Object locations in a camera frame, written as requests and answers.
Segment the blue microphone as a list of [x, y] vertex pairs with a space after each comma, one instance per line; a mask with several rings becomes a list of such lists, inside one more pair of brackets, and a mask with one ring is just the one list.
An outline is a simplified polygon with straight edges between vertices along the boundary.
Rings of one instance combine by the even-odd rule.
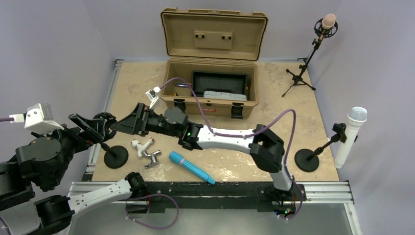
[[169, 154], [169, 159], [173, 163], [183, 167], [184, 169], [186, 169], [187, 171], [189, 171], [193, 175], [197, 176], [199, 179], [201, 179], [201, 180], [203, 180], [203, 181], [205, 181], [205, 182], [207, 182], [211, 185], [214, 185], [216, 183], [216, 181], [213, 178], [211, 178], [209, 174], [207, 174], [204, 170], [200, 169], [199, 167], [197, 167], [195, 164], [193, 164], [189, 160], [185, 159], [183, 155], [181, 155], [181, 154], [179, 154], [175, 151], [172, 151]]

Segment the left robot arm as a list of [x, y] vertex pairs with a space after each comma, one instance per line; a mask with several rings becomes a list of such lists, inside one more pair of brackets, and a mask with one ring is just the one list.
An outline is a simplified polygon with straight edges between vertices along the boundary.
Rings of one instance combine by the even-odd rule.
[[106, 204], [142, 199], [147, 186], [137, 172], [94, 191], [74, 197], [53, 195], [34, 201], [34, 186], [47, 192], [61, 182], [73, 156], [99, 144], [110, 156], [123, 153], [120, 146], [109, 147], [116, 123], [110, 113], [92, 119], [71, 114], [75, 127], [47, 120], [48, 130], [32, 131], [34, 140], [16, 149], [15, 155], [0, 165], [0, 220], [10, 235], [53, 235], [76, 219]]

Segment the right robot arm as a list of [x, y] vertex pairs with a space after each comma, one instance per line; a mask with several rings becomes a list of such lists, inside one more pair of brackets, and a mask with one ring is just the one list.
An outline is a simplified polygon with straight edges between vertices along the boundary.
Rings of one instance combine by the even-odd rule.
[[274, 201], [301, 199], [296, 195], [301, 189], [294, 184], [286, 168], [284, 141], [262, 124], [254, 129], [211, 129], [207, 125], [189, 121], [178, 107], [156, 114], [143, 103], [125, 118], [111, 126], [115, 131], [130, 135], [145, 136], [150, 132], [178, 138], [178, 144], [187, 150], [225, 149], [246, 153], [255, 165], [268, 172], [273, 186], [264, 194]]

